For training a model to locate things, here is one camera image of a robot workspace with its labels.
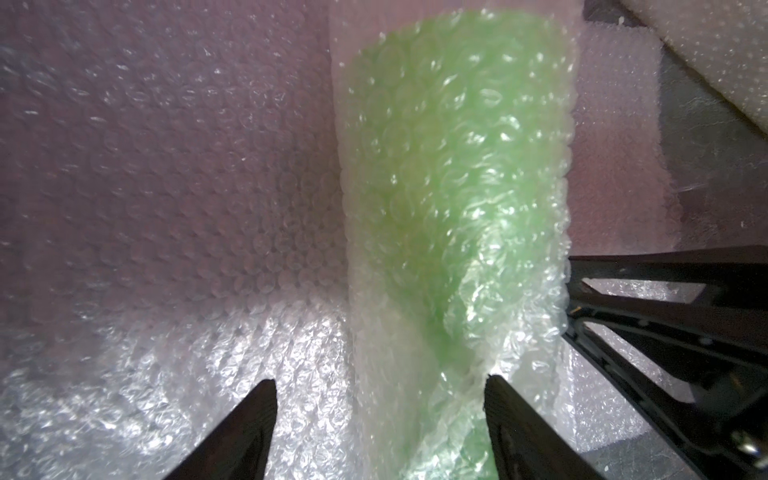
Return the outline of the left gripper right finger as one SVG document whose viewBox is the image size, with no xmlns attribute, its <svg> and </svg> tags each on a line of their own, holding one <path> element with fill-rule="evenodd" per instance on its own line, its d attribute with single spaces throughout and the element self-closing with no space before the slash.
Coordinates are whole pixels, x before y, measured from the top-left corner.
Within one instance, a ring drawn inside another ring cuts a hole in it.
<svg viewBox="0 0 768 480">
<path fill-rule="evenodd" d="M 501 480 L 602 479 L 499 375 L 486 380 L 484 411 Z"/>
</svg>

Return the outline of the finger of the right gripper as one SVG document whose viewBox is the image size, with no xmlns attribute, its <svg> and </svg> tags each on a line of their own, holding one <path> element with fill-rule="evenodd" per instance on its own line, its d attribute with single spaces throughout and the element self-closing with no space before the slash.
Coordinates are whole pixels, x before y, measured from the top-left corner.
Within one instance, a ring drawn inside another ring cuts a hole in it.
<svg viewBox="0 0 768 480">
<path fill-rule="evenodd" d="M 593 319 L 564 338 L 700 478 L 766 478 L 766 366 Z"/>
<path fill-rule="evenodd" d="M 568 320 L 602 324 L 765 324 L 767 248 L 724 247 L 570 259 Z M 600 293 L 589 280 L 700 288 L 689 303 Z"/>
</svg>

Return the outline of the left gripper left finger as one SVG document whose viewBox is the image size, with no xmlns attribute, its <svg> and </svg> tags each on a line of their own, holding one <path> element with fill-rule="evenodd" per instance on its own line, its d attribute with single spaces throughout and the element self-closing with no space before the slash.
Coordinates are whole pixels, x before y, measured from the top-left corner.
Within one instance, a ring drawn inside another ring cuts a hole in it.
<svg viewBox="0 0 768 480">
<path fill-rule="evenodd" d="M 262 480 L 277 420 L 276 382 L 259 382 L 167 480 Z"/>
</svg>

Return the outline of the dark green glass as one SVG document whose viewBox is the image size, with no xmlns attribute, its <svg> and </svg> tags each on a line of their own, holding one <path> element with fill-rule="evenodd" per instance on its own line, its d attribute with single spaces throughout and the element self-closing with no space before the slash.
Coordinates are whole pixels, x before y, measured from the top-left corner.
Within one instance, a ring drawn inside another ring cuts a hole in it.
<svg viewBox="0 0 768 480">
<path fill-rule="evenodd" d="M 361 479 L 494 478 L 491 375 L 554 415 L 579 9 L 333 9 Z"/>
</svg>

